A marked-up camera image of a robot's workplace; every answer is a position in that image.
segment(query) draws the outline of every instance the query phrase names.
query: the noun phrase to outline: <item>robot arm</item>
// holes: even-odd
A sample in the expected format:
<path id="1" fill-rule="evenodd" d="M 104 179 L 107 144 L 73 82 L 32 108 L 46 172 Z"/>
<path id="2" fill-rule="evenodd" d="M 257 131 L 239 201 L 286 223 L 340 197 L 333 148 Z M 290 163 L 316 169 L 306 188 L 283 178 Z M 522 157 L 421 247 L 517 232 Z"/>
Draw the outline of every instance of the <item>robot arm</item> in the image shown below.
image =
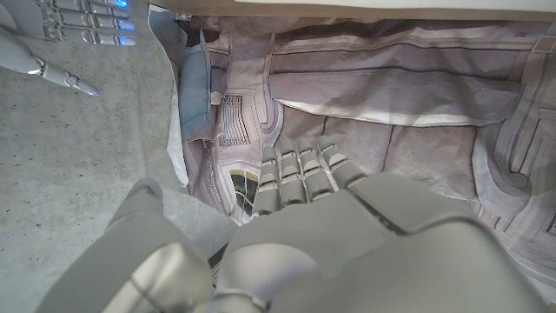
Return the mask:
<path id="1" fill-rule="evenodd" d="M 98 90 L 92 83 L 72 75 L 55 64 L 46 63 L 34 56 L 31 49 L 16 36 L 0 27 L 0 66 L 24 74 L 39 75 L 64 87 L 71 87 L 92 96 Z"/>
<path id="2" fill-rule="evenodd" d="M 324 167 L 307 139 L 265 149 L 258 217 L 229 242 L 212 295 L 208 263 L 142 180 L 37 312 L 545 311 L 464 210 L 401 177 L 367 177 L 325 137 L 318 148 Z"/>

